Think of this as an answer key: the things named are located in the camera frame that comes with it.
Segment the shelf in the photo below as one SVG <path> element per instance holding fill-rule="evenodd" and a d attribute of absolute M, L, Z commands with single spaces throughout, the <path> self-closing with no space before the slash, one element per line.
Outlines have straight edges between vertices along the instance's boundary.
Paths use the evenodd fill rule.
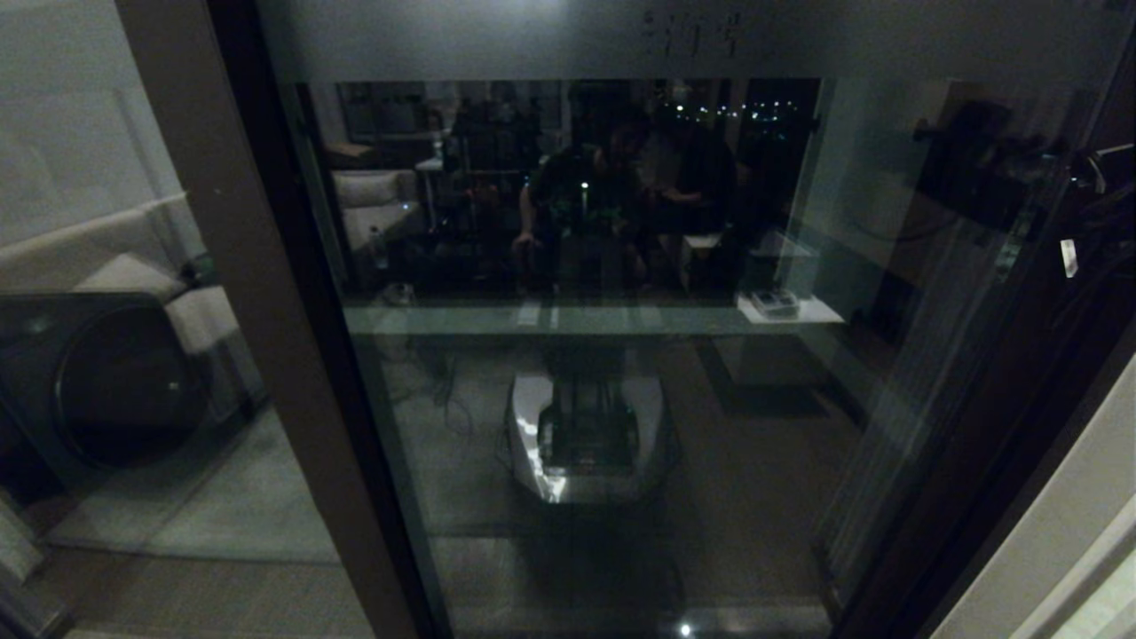
<path fill-rule="evenodd" d="M 747 304 L 568 306 L 548 300 L 446 307 L 375 304 L 348 307 L 343 313 L 353 335 L 725 337 L 785 333 L 802 325 L 844 322 L 816 298 L 801 302 L 801 315 L 795 320 L 768 320 L 755 310 L 751 314 L 745 309 Z"/>

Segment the door frame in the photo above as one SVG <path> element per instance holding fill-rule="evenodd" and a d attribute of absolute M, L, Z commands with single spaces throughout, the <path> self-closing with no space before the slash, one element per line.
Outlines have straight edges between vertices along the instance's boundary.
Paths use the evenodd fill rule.
<path fill-rule="evenodd" d="M 194 217 L 364 609 L 376 632 L 449 637 L 433 576 L 415 562 L 416 523 L 403 509 L 412 505 L 400 505 L 392 480 L 398 460 L 386 457 L 377 437 L 382 407 L 369 404 L 326 257 L 314 241 L 309 193 L 254 3 L 116 2 Z M 1042 242 L 1055 239 L 1050 227 Z M 1030 265 L 1017 317 L 1030 320 L 1037 305 L 1052 301 L 1043 280 L 1055 264 Z M 1117 349 L 1130 348 L 1117 341 L 1130 323 L 1071 327 L 1056 354 L 1024 338 L 1036 332 L 1016 331 L 999 342 L 960 431 L 893 526 L 834 637 L 911 636 L 903 632 L 953 603 L 952 588 L 974 578 L 963 569 L 985 563 L 984 540 L 1004 532 L 1013 499 L 1026 495 L 1035 472 L 1044 474 L 1045 453 L 1077 429 L 1070 417 L 1078 404 L 1093 401 L 1089 382 L 1106 382 L 1109 357 L 1122 359 Z M 1096 332 L 1086 338 L 1087 330 Z M 1024 362 L 1050 374 L 1044 385 L 1009 400 L 1000 381 Z M 1078 366 L 1059 368 L 1062 362 Z M 1054 388 L 1062 392 L 1038 392 Z M 1025 426 L 1038 415 L 1046 417 L 1043 434 L 1025 440 Z M 1008 437 L 984 432 L 989 423 L 1010 424 L 1002 432 Z M 985 447 L 978 459 L 975 446 Z"/>

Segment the person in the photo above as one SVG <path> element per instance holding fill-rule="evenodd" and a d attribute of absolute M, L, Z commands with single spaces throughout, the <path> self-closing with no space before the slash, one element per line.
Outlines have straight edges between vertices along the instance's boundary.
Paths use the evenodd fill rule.
<path fill-rule="evenodd" d="M 607 116 L 600 144 L 579 144 L 549 158 L 520 191 L 513 252 L 535 268 L 534 249 L 546 249 L 558 264 L 561 287 L 575 287 L 579 263 L 595 254 L 604 289 L 617 284 L 625 258 L 636 276 L 645 276 L 634 241 L 643 200 L 633 163 L 646 141 L 650 119 L 634 106 L 617 107 Z"/>
<path fill-rule="evenodd" d="M 658 191 L 660 219 L 684 234 L 720 231 L 737 181 L 733 151 L 677 105 L 660 106 L 654 122 L 682 155 L 675 183 Z"/>

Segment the white cushion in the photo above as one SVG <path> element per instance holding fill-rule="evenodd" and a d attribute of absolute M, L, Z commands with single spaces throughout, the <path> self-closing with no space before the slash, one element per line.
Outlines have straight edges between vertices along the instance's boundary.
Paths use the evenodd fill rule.
<path fill-rule="evenodd" d="M 166 305 L 166 314 L 182 348 L 191 355 L 210 350 L 240 330 L 220 287 L 190 291 Z"/>
<path fill-rule="evenodd" d="M 383 206 L 399 200 L 399 174 L 335 174 L 335 192 L 341 208 Z"/>
<path fill-rule="evenodd" d="M 184 282 L 125 252 L 103 264 L 72 290 L 144 292 L 165 304 L 185 289 Z"/>

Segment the white tag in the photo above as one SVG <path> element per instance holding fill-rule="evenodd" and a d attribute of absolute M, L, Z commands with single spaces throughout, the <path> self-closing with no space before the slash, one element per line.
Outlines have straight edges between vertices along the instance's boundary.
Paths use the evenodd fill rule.
<path fill-rule="evenodd" d="M 1061 259 L 1066 265 L 1066 277 L 1077 274 L 1077 247 L 1072 240 L 1061 240 Z"/>

